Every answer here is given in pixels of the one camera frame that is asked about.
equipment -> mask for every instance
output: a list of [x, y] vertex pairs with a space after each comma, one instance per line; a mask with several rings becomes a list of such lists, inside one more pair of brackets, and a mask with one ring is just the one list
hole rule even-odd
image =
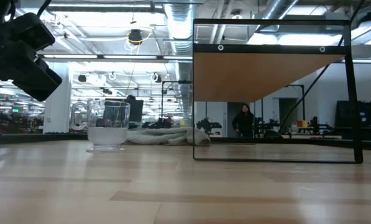
[[267, 130], [264, 132], [264, 138], [281, 139], [282, 136], [275, 130]]
[[172, 127], [172, 120], [165, 119], [165, 118], [159, 118], [157, 122], [154, 124], [150, 124], [150, 122], [145, 122], [142, 125], [143, 128], [149, 128], [149, 129], [161, 129], [161, 128], [171, 128]]
[[141, 36], [141, 30], [136, 29], [136, 30], [131, 30], [129, 34], [129, 40], [132, 45], [140, 45], [142, 44], [142, 36]]
[[[36, 100], [44, 101], [61, 84], [62, 79], [36, 56], [36, 52], [52, 45], [55, 39], [33, 13], [14, 19], [13, 2], [0, 0], [0, 80], [13, 80], [12, 84]], [[49, 2], [47, 0], [43, 5], [40, 14]], [[9, 12], [11, 19], [4, 22]]]
[[206, 133], [206, 134], [213, 134], [213, 133], [211, 133], [211, 130], [213, 128], [222, 128], [221, 124], [219, 124], [217, 122], [210, 122], [209, 121], [209, 118], [205, 118], [205, 119], [202, 119], [201, 121], [199, 121], [196, 124], [196, 127], [198, 129], [203, 128], [204, 129], [204, 133]]

cable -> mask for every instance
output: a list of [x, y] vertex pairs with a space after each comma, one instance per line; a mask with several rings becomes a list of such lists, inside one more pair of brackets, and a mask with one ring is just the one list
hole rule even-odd
[[52, 0], [45, 0], [45, 2], [42, 4], [42, 7], [40, 7], [39, 11], [37, 11], [37, 16], [41, 16], [48, 7], [48, 5], [51, 3]]
[[[352, 23], [352, 21], [355, 19], [355, 16], [357, 15], [357, 13], [359, 12], [359, 9], [362, 7], [362, 5], [365, 3], [365, 0], [361, 0], [357, 9], [354, 11], [353, 15], [351, 16], [350, 18], [350, 24]], [[342, 44], [342, 41], [344, 40], [344, 36], [342, 35], [341, 36], [341, 39], [339, 41], [339, 44], [337, 45], [338, 47], [341, 46]], [[325, 71], [327, 70], [327, 68], [329, 68], [330, 64], [329, 65], [326, 65], [322, 72], [315, 78], [315, 80], [312, 82], [312, 84], [308, 87], [308, 89], [305, 91], [303, 97], [301, 97], [301, 99], [296, 103], [296, 105], [294, 107], [291, 108], [291, 110], [289, 111], [289, 113], [286, 115], [286, 118], [283, 120], [282, 125], [280, 126], [279, 128], [279, 133], [281, 133], [282, 129], [283, 129], [283, 125], [286, 123], [287, 119], [289, 118], [291, 112], [293, 112], [294, 109], [297, 108], [297, 106], [305, 99], [305, 96], [309, 93], [309, 91], [312, 89], [312, 87], [315, 85], [315, 83], [319, 80], [319, 78], [321, 78], [321, 76], [325, 73]]]
[[[137, 55], [140, 53], [140, 49], [141, 49], [141, 44], [138, 45]], [[126, 92], [124, 93], [125, 95], [127, 95], [127, 93], [129, 92], [131, 80], [133, 79], [134, 69], [135, 69], [135, 63], [133, 64], [133, 69], [131, 71], [131, 76], [130, 76], [130, 79], [129, 79], [129, 83], [128, 83], [127, 88], [126, 88]]]
[[291, 87], [293, 87], [293, 89], [298, 93], [299, 96], [301, 95], [300, 91], [298, 91], [298, 90], [296, 89], [296, 87], [294, 87], [294, 86], [291, 86]]
[[326, 7], [326, 6], [324, 6], [324, 5], [318, 5], [318, 6], [316, 6], [316, 8], [314, 8], [314, 10], [312, 10], [312, 12], [309, 14], [309, 15], [312, 15], [312, 13], [315, 11], [315, 10], [317, 10], [317, 9], [319, 9], [319, 7], [324, 7], [325, 9], [326, 9], [326, 12], [329, 12], [329, 9]]

pipe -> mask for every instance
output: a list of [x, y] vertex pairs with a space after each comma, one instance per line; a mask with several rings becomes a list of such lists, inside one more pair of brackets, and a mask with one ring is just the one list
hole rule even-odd
[[[193, 19], [195, 7], [192, 4], [166, 4], [163, 6], [167, 15], [167, 29], [171, 39], [190, 39], [193, 35]], [[171, 42], [175, 55], [191, 55], [192, 42]], [[191, 80], [192, 64], [177, 63], [176, 75], [178, 80]], [[189, 115], [191, 100], [188, 96], [189, 85], [179, 84], [179, 92], [184, 115]]]
[[67, 6], [49, 6], [47, 8], [50, 12], [146, 12], [146, 13], [159, 13], [164, 14], [165, 11], [161, 7], [152, 9], [150, 5], [110, 5], [109, 7], [103, 6], [87, 6], [87, 4], [76, 4]]
[[[225, 0], [220, 0], [218, 4], [218, 8], [217, 8], [216, 19], [221, 18], [222, 10], [224, 9], [224, 3], [225, 3]], [[214, 43], [214, 39], [216, 38], [216, 34], [217, 34], [217, 29], [218, 29], [218, 24], [215, 24], [213, 27], [213, 31], [211, 32], [211, 37], [210, 37], [210, 42], [209, 42], [210, 44]]]
[[[229, 0], [228, 6], [227, 6], [227, 11], [226, 11], [225, 17], [224, 17], [225, 19], [229, 18], [229, 16], [231, 15], [232, 6], [233, 6], [234, 2], [235, 2], [235, 0]], [[225, 28], [226, 28], [226, 25], [221, 25], [220, 31], [218, 33], [216, 44], [221, 43], [222, 37], [224, 35]]]
[[[261, 19], [283, 19], [290, 9], [298, 2], [298, 0], [269, 0], [267, 8], [265, 8]], [[260, 25], [255, 26], [250, 31], [250, 38], [254, 35], [255, 31]]]

person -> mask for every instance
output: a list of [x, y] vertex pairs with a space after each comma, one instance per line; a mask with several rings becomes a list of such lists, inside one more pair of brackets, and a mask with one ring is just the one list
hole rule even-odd
[[136, 98], [133, 95], [128, 95], [126, 100], [136, 100]]
[[254, 115], [250, 112], [250, 107], [243, 104], [240, 113], [232, 120], [232, 127], [243, 138], [251, 138], [253, 136], [253, 122]]

white fabric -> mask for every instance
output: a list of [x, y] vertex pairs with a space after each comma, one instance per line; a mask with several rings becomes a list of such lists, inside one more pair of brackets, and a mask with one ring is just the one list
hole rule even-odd
[[[192, 128], [162, 128], [129, 131], [127, 141], [136, 144], [192, 144]], [[195, 144], [202, 146], [210, 142], [207, 134], [195, 128]]]

